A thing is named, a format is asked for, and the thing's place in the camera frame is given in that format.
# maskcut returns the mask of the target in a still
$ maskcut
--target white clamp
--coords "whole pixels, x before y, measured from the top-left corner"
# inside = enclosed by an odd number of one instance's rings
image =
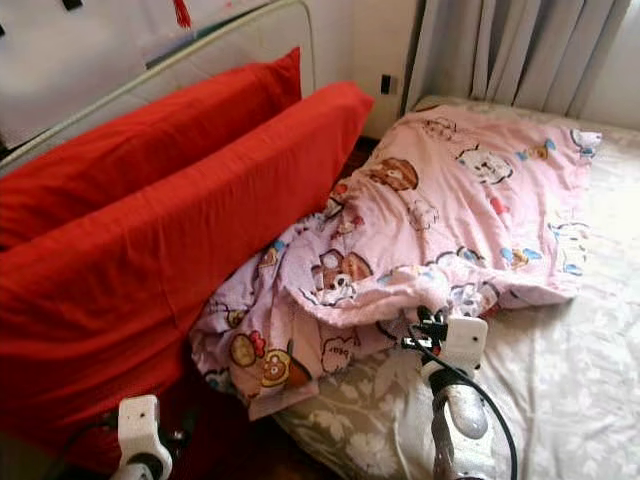
[[[475,317],[454,317],[447,319],[447,339],[440,342],[438,358],[465,371],[469,378],[480,365],[482,352],[487,340],[487,322]],[[428,362],[422,367],[422,378],[442,367],[436,362]]]
[[[118,443],[122,451],[121,468],[143,463],[154,473],[154,480],[169,478],[172,461],[169,451],[160,443],[159,417],[159,402],[155,395],[125,398],[120,402]]]

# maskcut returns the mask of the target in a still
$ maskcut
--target electrical outlet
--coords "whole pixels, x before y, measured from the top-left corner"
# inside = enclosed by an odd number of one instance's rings
[[[380,77],[380,94],[381,95],[395,95],[398,92],[398,77],[382,74]]]
[[[62,3],[68,11],[75,10],[82,6],[82,0],[62,0]]]

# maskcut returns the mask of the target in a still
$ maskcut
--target pillow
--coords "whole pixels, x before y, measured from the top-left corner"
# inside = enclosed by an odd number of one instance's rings
[[[174,382],[206,299],[324,206],[371,103],[353,84],[327,87],[200,162],[0,254],[0,391],[11,392],[0,396],[0,425],[56,446],[123,396]],[[109,456],[94,440],[75,450],[78,461],[117,460],[117,447]]]
[[[175,92],[0,180],[9,249],[201,160],[301,98],[300,49]]]

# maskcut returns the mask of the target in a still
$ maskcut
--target red tassel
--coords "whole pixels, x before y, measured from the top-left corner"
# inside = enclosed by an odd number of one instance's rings
[[[178,25],[182,28],[191,28],[191,17],[189,16],[187,6],[184,4],[184,0],[173,0],[173,6],[176,9]]]

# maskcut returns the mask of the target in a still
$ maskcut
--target gray curtain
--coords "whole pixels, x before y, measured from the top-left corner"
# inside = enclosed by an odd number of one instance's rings
[[[630,0],[427,0],[407,92],[577,116]]]

